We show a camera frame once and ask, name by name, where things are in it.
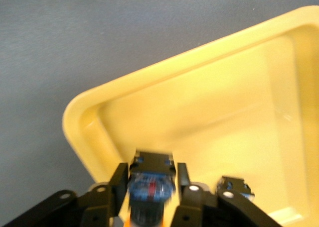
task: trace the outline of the blue object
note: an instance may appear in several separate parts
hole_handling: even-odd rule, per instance
[[[133,173],[129,182],[130,199],[165,202],[175,191],[171,176],[154,173]]]

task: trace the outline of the yellow plastic tray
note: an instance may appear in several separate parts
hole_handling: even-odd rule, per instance
[[[319,6],[88,90],[68,105],[63,128],[97,182],[136,149],[173,153],[192,181],[213,190],[222,175],[242,177],[282,225],[317,227]]]

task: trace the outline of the screw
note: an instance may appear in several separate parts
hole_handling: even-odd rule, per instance
[[[106,188],[105,187],[99,187],[98,189],[96,189],[97,192],[103,192],[105,191]]]
[[[190,186],[189,189],[191,191],[199,191],[199,187],[198,186]]]
[[[223,195],[227,198],[234,198],[234,194],[229,191],[225,191]]]
[[[67,198],[69,198],[71,196],[71,194],[69,194],[69,193],[65,193],[65,194],[63,194],[63,195],[61,195],[60,196],[60,199],[67,199]]]

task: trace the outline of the gray surface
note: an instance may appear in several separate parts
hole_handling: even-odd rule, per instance
[[[319,0],[0,0],[0,225],[93,180],[65,140],[77,94]]]

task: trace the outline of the black plastic part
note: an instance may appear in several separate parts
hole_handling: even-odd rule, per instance
[[[233,197],[227,197],[224,192],[230,192]],[[219,207],[236,217],[238,226],[248,227],[280,227],[277,222],[235,190],[218,190]]]
[[[127,163],[120,163],[114,172],[109,186],[114,195],[114,216],[118,216],[124,201],[129,181],[129,168]]]
[[[153,227],[162,222],[164,203],[131,201],[131,221],[141,227]]]
[[[174,161],[166,154],[136,152],[130,172],[156,173],[175,177]]]
[[[250,187],[245,183],[244,179],[223,176],[217,184],[217,190],[236,190],[246,198],[253,199],[255,194],[251,192]]]
[[[108,227],[120,211],[127,183],[128,164],[121,163],[108,185],[95,186],[81,197],[59,191],[4,227]]]
[[[201,187],[191,190],[184,188],[180,206],[176,208],[171,227],[200,227],[202,223],[202,206],[204,192]]]
[[[232,215],[218,206],[218,197],[210,192],[204,193],[203,227],[233,227],[236,226]]]
[[[3,227],[60,226],[62,218],[57,217],[64,216],[65,211],[75,204],[75,192],[59,191]]]
[[[179,201],[181,201],[185,187],[190,185],[186,163],[177,164],[177,181]]]

